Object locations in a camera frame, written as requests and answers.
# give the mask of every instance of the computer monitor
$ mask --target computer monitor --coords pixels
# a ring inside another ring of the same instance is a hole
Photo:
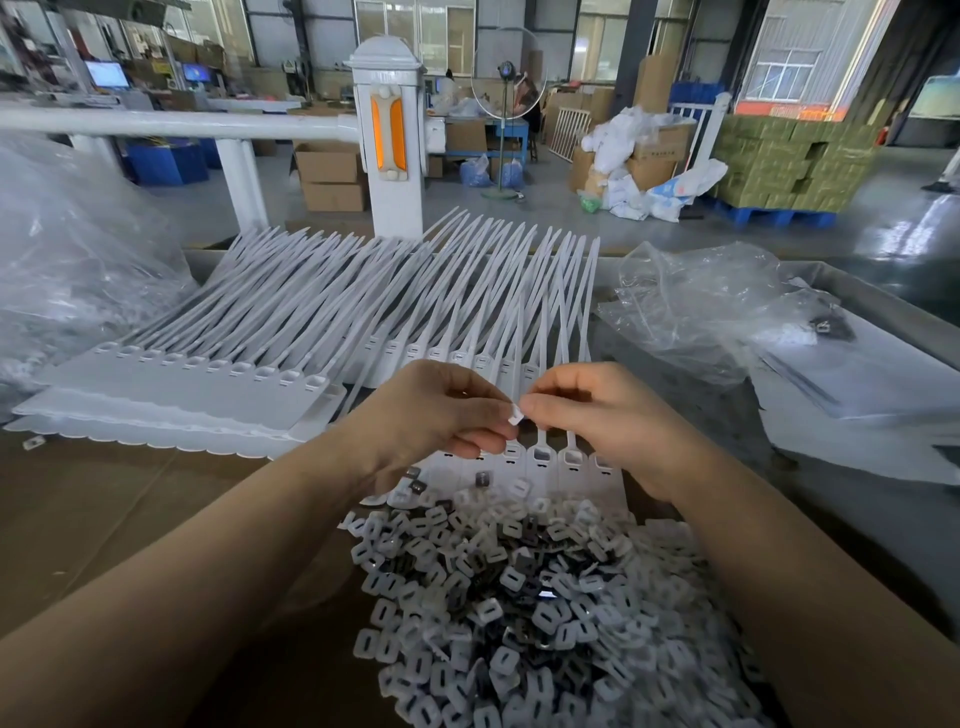
[[[90,71],[93,84],[100,88],[130,88],[127,74],[119,63],[87,61],[86,67]]]
[[[200,63],[185,63],[183,65],[183,78],[194,84],[209,84],[210,69]]]

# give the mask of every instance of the standing fan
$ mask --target standing fan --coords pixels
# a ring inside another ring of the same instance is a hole
[[[500,157],[496,175],[496,189],[485,189],[481,194],[493,200],[512,200],[519,197],[513,189],[503,188],[503,145],[507,122],[521,118],[540,103],[545,86],[546,66],[539,69],[524,68],[520,62],[524,51],[539,50],[537,37],[526,28],[497,28],[493,42],[483,44],[484,61],[480,67],[480,48],[473,54],[473,73],[470,75],[470,90],[480,108],[500,122]],[[490,65],[495,63],[495,70]]]

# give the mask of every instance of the stacked boxes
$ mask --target stacked boxes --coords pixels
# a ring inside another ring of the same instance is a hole
[[[839,212],[866,178],[875,139],[874,127],[730,115],[713,150],[730,171],[710,194],[734,207]]]

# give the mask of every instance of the fan base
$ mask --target fan base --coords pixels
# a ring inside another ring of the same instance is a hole
[[[515,189],[498,189],[497,187],[487,187],[481,190],[480,194],[488,200],[515,200],[520,196]]]

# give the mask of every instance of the clear plastic bag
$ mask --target clear plastic bag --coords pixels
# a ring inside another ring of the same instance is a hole
[[[809,322],[828,312],[815,291],[781,280],[779,267],[746,243],[673,255],[644,242],[620,263],[619,300],[598,313],[653,356],[733,386],[771,342],[814,344]]]
[[[464,187],[489,187],[493,184],[489,170],[487,155],[468,159],[460,165],[460,182]]]
[[[97,158],[0,135],[0,422],[34,374],[141,326],[196,283],[151,195]]]
[[[519,159],[504,159],[501,186],[510,189],[523,189],[523,165]],[[493,184],[497,184],[497,175],[491,174]]]

